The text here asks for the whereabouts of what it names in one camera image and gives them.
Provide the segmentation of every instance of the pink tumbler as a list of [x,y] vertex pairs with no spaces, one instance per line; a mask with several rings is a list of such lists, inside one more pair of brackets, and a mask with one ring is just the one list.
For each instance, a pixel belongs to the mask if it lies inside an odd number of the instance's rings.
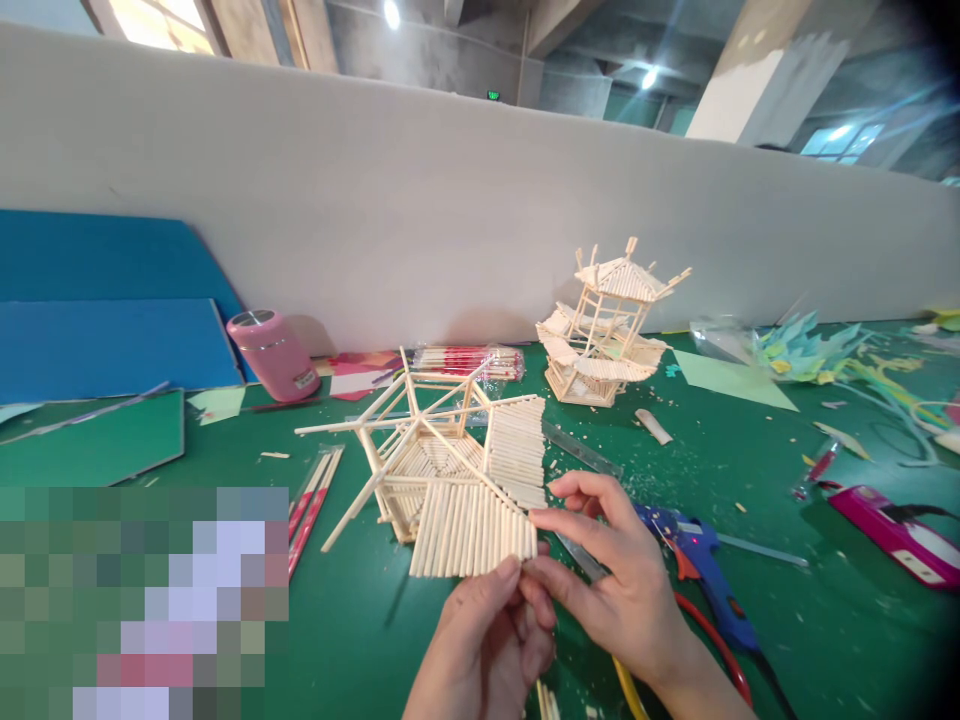
[[280,313],[240,313],[227,323],[227,332],[277,402],[300,400],[320,387],[310,356]]

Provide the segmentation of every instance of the blue board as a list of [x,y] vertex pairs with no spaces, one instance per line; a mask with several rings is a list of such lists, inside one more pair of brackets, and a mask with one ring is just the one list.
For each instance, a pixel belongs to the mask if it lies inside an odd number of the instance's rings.
[[0,303],[0,405],[240,385],[213,300]]
[[0,302],[138,298],[213,298],[224,323],[243,311],[179,220],[0,210]]

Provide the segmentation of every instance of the wooden pavilion model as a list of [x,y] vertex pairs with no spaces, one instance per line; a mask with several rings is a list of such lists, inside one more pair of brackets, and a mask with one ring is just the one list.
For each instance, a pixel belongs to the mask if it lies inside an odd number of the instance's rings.
[[577,250],[577,272],[583,282],[574,310],[557,303],[553,314],[537,324],[537,335],[548,356],[547,382],[557,400],[580,405],[612,407],[628,382],[646,380],[657,371],[660,356],[670,346],[639,334],[658,300],[690,275],[690,268],[662,283],[630,256],[637,239],[630,238],[622,258],[596,263],[593,246],[590,265],[583,267]]
[[[491,401],[476,379],[492,357],[469,376],[451,377],[411,372],[403,348],[400,355],[403,374],[355,421],[295,431],[351,430],[370,464],[370,479],[323,552],[373,495],[380,507],[379,522],[393,525],[401,543],[415,543],[413,576],[480,575],[511,554],[521,560],[534,557],[536,529],[524,511],[547,506],[540,425],[543,398],[524,395]],[[418,391],[421,396],[429,391],[445,394],[423,407]],[[459,409],[443,407],[455,399],[462,402]],[[388,417],[404,400],[408,412]],[[468,416],[480,412],[488,417],[482,445],[466,431]],[[378,444],[376,433],[386,439]]]

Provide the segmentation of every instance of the ceiling light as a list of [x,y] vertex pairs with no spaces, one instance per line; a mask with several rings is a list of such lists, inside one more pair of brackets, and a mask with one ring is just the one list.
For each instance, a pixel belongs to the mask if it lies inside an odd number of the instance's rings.
[[832,141],[832,140],[839,140],[839,139],[842,138],[844,135],[846,135],[848,132],[850,132],[850,130],[852,130],[852,129],[853,129],[853,128],[851,128],[849,125],[844,125],[843,127],[837,128],[837,129],[834,130],[832,133],[830,133],[830,140],[831,140],[831,141]]
[[653,84],[657,81],[658,72],[659,72],[659,68],[654,66],[653,69],[651,69],[646,75],[643,76],[643,83],[641,83],[640,87],[642,87],[644,90],[649,90],[650,88],[652,88]]
[[383,16],[387,19],[387,25],[391,30],[400,27],[400,8],[393,0],[386,0],[383,4]]

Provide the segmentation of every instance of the craft table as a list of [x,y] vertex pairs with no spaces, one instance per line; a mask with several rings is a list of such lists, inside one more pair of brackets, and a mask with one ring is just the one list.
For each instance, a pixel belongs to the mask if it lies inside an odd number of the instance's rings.
[[[884,357],[924,360],[912,373],[889,373],[927,399],[953,397],[960,359],[931,352],[901,338],[903,323],[874,323],[884,334],[869,342]],[[678,350],[696,352],[688,335],[660,336]],[[895,502],[937,504],[960,513],[960,458],[938,451],[942,465],[907,469],[898,462],[919,458],[915,440],[892,415],[841,388],[787,386],[800,412],[775,409],[691,387],[664,355],[660,371],[629,386],[612,409],[560,405],[548,392],[539,345],[525,348],[527,374],[505,386],[504,396],[538,393],[548,398],[545,420],[572,432],[624,466],[624,486],[638,501],[676,507],[722,533],[802,555],[809,569],[722,547],[718,562],[801,718],[871,718],[909,714],[937,667],[937,653],[950,637],[956,600],[914,581],[859,530],[825,502],[798,505],[788,496],[825,436],[820,421],[856,436],[875,460],[845,452],[829,471],[844,485],[867,484]],[[342,443],[346,451],[326,504],[290,587],[289,653],[267,662],[269,714],[296,718],[397,718],[444,600],[454,580],[407,575],[412,546],[397,544],[389,526],[378,525],[369,502],[332,551],[320,545],[369,477],[359,442],[350,433],[298,437],[293,428],[339,422],[372,401],[324,400],[319,406],[239,417],[201,427],[187,408],[186,455],[126,484],[168,486],[300,486],[319,444]],[[847,401],[828,409],[823,401]],[[244,405],[269,402],[251,387]],[[634,423],[637,408],[651,410],[674,442],[661,447]],[[34,421],[60,419],[63,407],[35,413]],[[3,435],[12,431],[5,428]],[[263,451],[290,459],[262,458]],[[548,446],[548,479],[580,469],[574,458]],[[736,508],[740,503],[746,513]],[[930,524],[953,532],[939,518]],[[552,553],[570,564],[559,544]],[[672,557],[666,559],[675,576]],[[690,583],[680,592],[706,609]],[[544,680],[557,695],[564,718],[585,717],[590,706],[605,718],[628,718],[610,656],[594,646],[562,610],[557,660]],[[746,656],[739,656],[757,714],[783,717],[768,685]],[[651,717],[666,717],[641,688]],[[539,717],[535,695],[528,717]]]

